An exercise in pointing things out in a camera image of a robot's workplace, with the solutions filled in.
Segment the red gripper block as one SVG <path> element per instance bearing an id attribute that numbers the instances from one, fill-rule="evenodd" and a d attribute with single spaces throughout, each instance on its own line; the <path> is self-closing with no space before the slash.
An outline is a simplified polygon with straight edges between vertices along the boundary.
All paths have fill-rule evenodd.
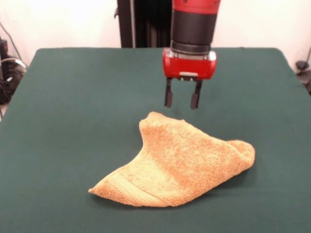
<path id="1" fill-rule="evenodd" d="M 163 72 L 166 78 L 164 106 L 171 107 L 173 102 L 172 78 L 189 78 L 196 81 L 195 91 L 191 97 L 191 109 L 199 106 L 202 80 L 209 80 L 217 66 L 216 52 L 210 51 L 205 55 L 186 55 L 165 48 L 162 53 Z"/>

